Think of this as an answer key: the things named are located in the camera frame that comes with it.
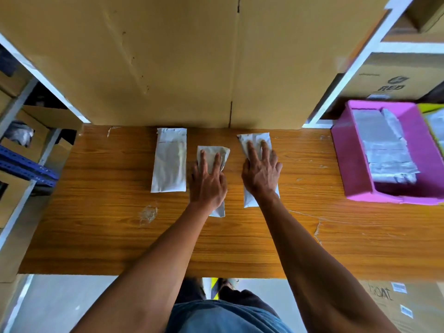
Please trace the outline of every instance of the wood grain tabletop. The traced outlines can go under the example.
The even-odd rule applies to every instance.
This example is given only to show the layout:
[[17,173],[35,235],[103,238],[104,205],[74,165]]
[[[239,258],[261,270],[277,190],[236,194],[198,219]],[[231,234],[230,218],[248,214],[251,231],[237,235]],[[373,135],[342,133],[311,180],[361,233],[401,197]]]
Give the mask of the wood grain tabletop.
[[[157,134],[152,127],[85,125],[20,273],[117,275],[181,214],[187,192],[151,194]],[[230,148],[225,218],[208,218],[187,274],[284,278],[259,208],[243,208],[237,129],[188,129],[187,161],[198,145]],[[293,216],[359,279],[444,280],[444,206],[347,200],[330,130],[271,130],[283,163],[279,191]],[[147,206],[158,208],[148,224]]]

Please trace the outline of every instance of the leg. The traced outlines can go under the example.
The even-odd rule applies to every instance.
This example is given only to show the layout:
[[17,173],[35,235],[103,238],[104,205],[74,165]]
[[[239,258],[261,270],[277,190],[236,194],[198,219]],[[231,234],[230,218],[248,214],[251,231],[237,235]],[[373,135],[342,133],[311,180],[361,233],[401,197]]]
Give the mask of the leg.
[[279,315],[274,309],[272,309],[267,303],[263,302],[262,299],[253,292],[248,290],[232,290],[228,285],[224,285],[219,291],[219,299],[237,305],[262,308],[279,318]]
[[182,285],[180,286],[175,304],[206,299],[201,283],[201,278],[185,277],[182,281]]

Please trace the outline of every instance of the pink bin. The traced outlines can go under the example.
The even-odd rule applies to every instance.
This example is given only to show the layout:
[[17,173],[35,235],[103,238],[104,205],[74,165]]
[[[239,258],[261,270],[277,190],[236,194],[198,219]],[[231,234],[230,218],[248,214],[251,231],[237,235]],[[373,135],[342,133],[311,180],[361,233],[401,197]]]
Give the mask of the pink bin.
[[[420,173],[414,185],[373,182],[352,110],[386,108],[401,122],[413,161]],[[444,162],[417,106],[409,102],[350,100],[332,128],[345,195],[367,202],[436,205],[444,202]]]

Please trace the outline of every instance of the white floor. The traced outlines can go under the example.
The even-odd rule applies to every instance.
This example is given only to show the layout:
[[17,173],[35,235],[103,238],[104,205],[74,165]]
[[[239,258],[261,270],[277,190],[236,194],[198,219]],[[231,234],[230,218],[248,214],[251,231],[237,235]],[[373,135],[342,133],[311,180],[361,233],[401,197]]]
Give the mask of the white floor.
[[[114,276],[35,275],[10,333],[68,333]],[[285,279],[242,279],[295,332],[305,327]]]

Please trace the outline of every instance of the silver package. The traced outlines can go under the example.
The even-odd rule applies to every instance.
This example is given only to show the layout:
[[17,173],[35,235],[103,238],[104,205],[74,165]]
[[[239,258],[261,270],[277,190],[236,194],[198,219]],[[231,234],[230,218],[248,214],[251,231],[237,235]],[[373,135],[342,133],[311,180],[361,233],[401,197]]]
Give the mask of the silver package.
[[[221,172],[225,166],[226,160],[228,159],[228,155],[230,154],[230,149],[222,146],[197,146],[197,164],[200,168],[200,151],[204,150],[208,163],[208,172],[210,173],[213,170],[214,157],[216,153],[220,153],[221,155]],[[225,217],[225,202],[214,210],[210,216],[212,217]]]
[[186,128],[158,128],[152,193],[186,191]]
[[[246,157],[248,157],[248,148],[247,148],[247,142],[252,141],[254,149],[258,153],[259,159],[262,159],[262,147],[261,142],[262,140],[265,140],[265,142],[268,145],[268,148],[271,151],[271,139],[269,133],[250,133],[250,134],[238,134],[237,138],[239,139],[242,150],[244,151],[244,154]],[[276,186],[276,194],[279,196],[279,188]],[[248,207],[258,207],[258,203],[256,202],[256,199],[249,193],[249,191],[244,186],[244,208]]]

